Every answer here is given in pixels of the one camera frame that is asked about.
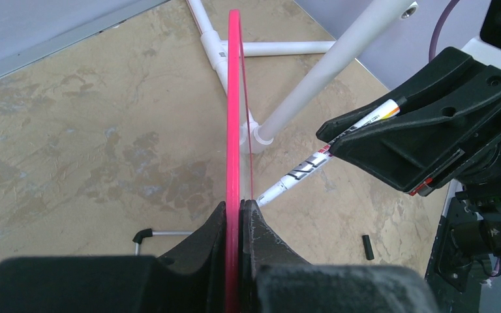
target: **gray wall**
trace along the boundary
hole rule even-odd
[[[371,0],[296,0],[331,36],[338,38]],[[429,42],[435,24],[449,0],[421,1],[418,11],[396,21],[375,40],[358,60],[387,88],[393,89],[427,64]],[[462,48],[479,30],[490,0],[462,0],[442,29],[438,52]]]
[[[0,0],[0,60],[136,0]]]

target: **purple cable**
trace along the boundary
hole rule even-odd
[[[493,280],[497,279],[498,277],[496,276],[500,272],[500,258],[496,258],[496,263],[494,265],[493,271],[491,272],[491,276],[484,280],[482,284],[488,285],[488,287],[493,286]]]
[[[437,21],[437,24],[435,25],[435,29],[433,30],[433,35],[431,35],[431,43],[429,44],[429,62],[435,58],[435,52],[437,50],[437,42],[439,41],[439,35],[442,29],[442,26],[444,25],[444,22],[446,21],[446,18],[450,15],[450,12],[452,12],[452,9],[456,7],[460,0],[450,0],[446,8],[444,8],[444,11],[442,11],[441,16],[439,17],[439,20]]]

